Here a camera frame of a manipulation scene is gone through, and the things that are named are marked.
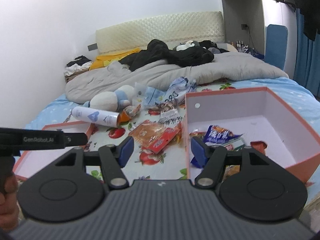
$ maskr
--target power cord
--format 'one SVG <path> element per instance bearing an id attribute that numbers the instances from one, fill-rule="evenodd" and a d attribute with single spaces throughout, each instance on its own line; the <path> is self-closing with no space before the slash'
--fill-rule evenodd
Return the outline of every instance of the power cord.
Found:
<path id="1" fill-rule="evenodd" d="M 250 34 L 250 28 L 248 26 L 248 30 L 249 30 L 249 47 L 250 47 L 250 40 L 252 41 L 252 45 L 253 45 L 253 48 L 255 49 L 255 45 L 253 43 L 253 40 L 252 40 L 252 37 L 251 37 L 251 34 Z"/>

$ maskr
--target open cardboard box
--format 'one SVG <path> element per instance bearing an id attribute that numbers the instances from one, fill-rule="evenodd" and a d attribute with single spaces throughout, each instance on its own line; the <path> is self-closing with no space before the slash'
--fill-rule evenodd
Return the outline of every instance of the open cardboard box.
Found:
<path id="1" fill-rule="evenodd" d="M 320 164 L 320 137 L 285 101 L 266 87 L 186 94 L 185 139 L 188 145 L 188 178 L 201 169 L 190 164 L 193 154 L 189 134 L 218 125 L 267 143 L 266 156 L 307 182 Z"/>
<path id="2" fill-rule="evenodd" d="M 84 132 L 90 138 L 93 129 L 94 124 L 92 123 L 76 121 L 46 125 L 42 130 L 62 130 L 66 133 Z M 72 148 L 73 146 L 55 150 L 24 151 L 15 163 L 13 172 L 18 179 L 26 180 Z"/>

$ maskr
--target blue heart logo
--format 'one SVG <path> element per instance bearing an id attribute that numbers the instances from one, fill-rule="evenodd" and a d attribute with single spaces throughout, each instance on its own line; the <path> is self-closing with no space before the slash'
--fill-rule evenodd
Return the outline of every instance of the blue heart logo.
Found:
<path id="1" fill-rule="evenodd" d="M 89 114 L 88 117 L 92 122 L 97 122 L 99 114 L 100 114 L 100 112 L 96 111 L 92 114 Z"/>

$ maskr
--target metal bolt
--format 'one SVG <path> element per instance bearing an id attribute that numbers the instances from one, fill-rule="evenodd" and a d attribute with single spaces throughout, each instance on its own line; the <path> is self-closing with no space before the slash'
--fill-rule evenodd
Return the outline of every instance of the metal bolt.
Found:
<path id="1" fill-rule="evenodd" d="M 110 183 L 115 187 L 123 186 L 127 183 L 127 181 L 123 178 L 114 178 L 110 181 Z"/>
<path id="2" fill-rule="evenodd" d="M 210 178 L 201 178 L 197 181 L 200 186 L 207 187 L 213 184 L 213 179 Z"/>

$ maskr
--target quilted cream headboard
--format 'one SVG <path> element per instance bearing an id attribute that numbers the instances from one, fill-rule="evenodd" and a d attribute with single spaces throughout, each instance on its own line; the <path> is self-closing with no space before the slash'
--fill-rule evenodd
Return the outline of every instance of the quilted cream headboard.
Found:
<path id="1" fill-rule="evenodd" d="M 189 40 L 225 42 L 222 13 L 190 12 L 161 15 L 120 23 L 96 31 L 100 53 L 146 48 L 152 39 L 164 41 L 169 49 Z"/>

